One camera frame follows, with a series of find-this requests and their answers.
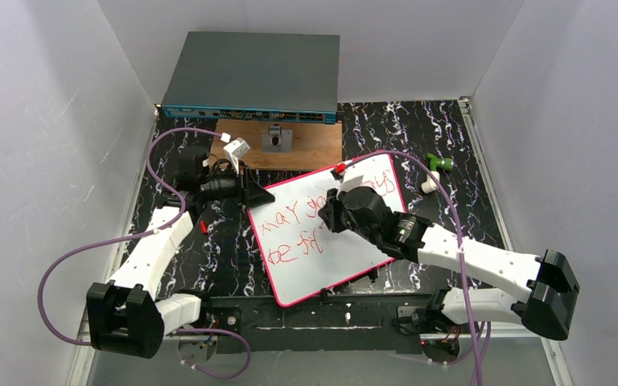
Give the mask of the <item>red marker cap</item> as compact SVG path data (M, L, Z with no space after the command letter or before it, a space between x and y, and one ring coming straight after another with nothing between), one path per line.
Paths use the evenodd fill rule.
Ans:
M203 220L199 222L199 228L202 234L208 235L208 225Z

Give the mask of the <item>pink framed whiteboard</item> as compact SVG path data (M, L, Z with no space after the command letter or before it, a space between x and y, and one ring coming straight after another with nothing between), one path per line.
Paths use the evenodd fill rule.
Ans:
M266 189L274 202L249 210L274 297L282 307L392 261L354 232L330 232L319 218L328 190L341 184L331 170L327 166L272 184Z

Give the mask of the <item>white pipe elbow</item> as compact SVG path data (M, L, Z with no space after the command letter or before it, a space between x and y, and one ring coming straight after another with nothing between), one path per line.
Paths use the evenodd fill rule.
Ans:
M439 189L440 174L436 170L432 170L427 176L426 180L421 184L421 190L425 194L430 194Z

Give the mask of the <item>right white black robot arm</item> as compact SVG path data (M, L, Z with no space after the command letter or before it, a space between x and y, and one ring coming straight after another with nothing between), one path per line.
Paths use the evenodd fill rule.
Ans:
M516 253L459 238L429 219L393 211L371 187L329 190L318 214L329 231L354 232L395 260L464 271L489 285L439 291L425 309L427 320L521 324L555 341L570 335L580 284L561 252Z

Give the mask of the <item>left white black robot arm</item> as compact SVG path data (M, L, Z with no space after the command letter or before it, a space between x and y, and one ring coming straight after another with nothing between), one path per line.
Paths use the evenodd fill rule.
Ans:
M225 159L214 164L200 146L188 147L179 156L174 190L154 209L150 235L138 241L107 282L92 284L86 294L94 349L149 359L164 336L200 318L201 295L182 290L159 298L159 284L207 204L233 199L247 209L275 201L242 162L248 151L248 144L238 138L224 147Z

